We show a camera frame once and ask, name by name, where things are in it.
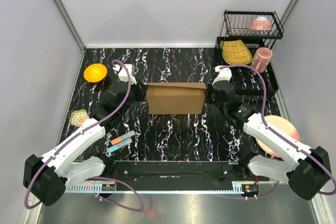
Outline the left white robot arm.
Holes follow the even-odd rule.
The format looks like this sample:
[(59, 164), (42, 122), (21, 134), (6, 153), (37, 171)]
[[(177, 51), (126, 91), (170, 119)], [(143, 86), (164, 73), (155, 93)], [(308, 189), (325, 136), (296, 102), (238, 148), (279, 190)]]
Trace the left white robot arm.
[(38, 157), (31, 155), (25, 161), (23, 185), (27, 189), (25, 207), (32, 209), (28, 197), (34, 195), (40, 204), (51, 206), (65, 190), (87, 179), (107, 180), (113, 175), (113, 160), (104, 154), (92, 154), (76, 163), (77, 157), (115, 126), (134, 102), (143, 102), (147, 86), (142, 82), (116, 82), (101, 94), (89, 118), (67, 139), (49, 152)]

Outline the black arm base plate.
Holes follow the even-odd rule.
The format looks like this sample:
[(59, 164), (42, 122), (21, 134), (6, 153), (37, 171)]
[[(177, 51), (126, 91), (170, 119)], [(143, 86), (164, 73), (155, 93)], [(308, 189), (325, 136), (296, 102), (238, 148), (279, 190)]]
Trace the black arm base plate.
[(237, 162), (115, 161), (101, 175), (121, 180), (137, 191), (231, 190), (232, 182), (256, 176)]

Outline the brown cardboard box sheet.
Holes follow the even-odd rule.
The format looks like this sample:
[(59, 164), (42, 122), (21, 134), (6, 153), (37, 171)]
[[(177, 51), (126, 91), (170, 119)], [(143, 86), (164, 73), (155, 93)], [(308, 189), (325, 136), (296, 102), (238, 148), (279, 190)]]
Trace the brown cardboard box sheet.
[(202, 82), (148, 83), (146, 101), (150, 115), (201, 114), (206, 85)]

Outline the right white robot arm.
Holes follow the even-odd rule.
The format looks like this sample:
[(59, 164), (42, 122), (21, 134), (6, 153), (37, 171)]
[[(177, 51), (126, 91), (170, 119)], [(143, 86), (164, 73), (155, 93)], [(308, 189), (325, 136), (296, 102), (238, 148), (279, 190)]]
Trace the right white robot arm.
[(260, 140), (280, 156), (277, 160), (256, 154), (249, 155), (238, 167), (242, 179), (268, 177), (287, 184), (302, 199), (311, 200), (334, 178), (329, 154), (324, 148), (311, 148), (266, 121), (261, 112), (239, 101), (229, 81), (208, 83), (205, 102), (215, 105), (232, 126)]

